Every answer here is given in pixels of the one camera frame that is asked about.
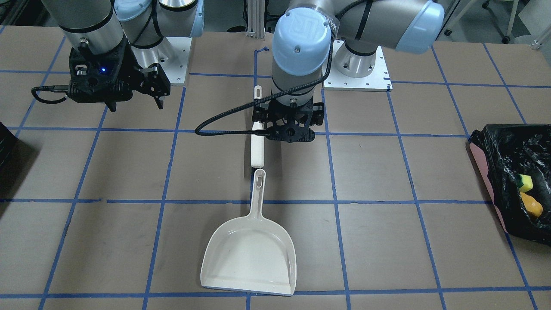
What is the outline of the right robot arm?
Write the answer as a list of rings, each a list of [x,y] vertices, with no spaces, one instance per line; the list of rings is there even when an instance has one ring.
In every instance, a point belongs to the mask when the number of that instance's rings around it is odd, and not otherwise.
[[[115,112],[134,92],[163,109],[182,85],[192,39],[204,30],[202,0],[44,0],[71,43],[67,85],[31,90],[42,103],[104,103]]]

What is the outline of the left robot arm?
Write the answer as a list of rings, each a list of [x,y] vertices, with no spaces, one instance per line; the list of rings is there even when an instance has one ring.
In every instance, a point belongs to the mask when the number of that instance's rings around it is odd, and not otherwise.
[[[315,88],[330,73],[361,79],[378,47],[422,54],[437,38],[445,10],[433,0],[292,0],[272,39],[270,98],[254,107],[256,136],[309,143],[325,105]]]

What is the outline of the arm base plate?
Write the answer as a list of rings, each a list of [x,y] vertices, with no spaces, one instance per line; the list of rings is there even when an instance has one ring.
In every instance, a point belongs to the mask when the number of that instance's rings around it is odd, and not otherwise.
[[[389,92],[393,89],[381,46],[374,54],[359,56],[344,40],[333,43],[332,65],[323,86],[329,90]]]
[[[154,63],[159,63],[172,86],[184,86],[189,72],[192,43],[192,38],[164,37],[155,47],[131,49],[141,67],[148,68]]]

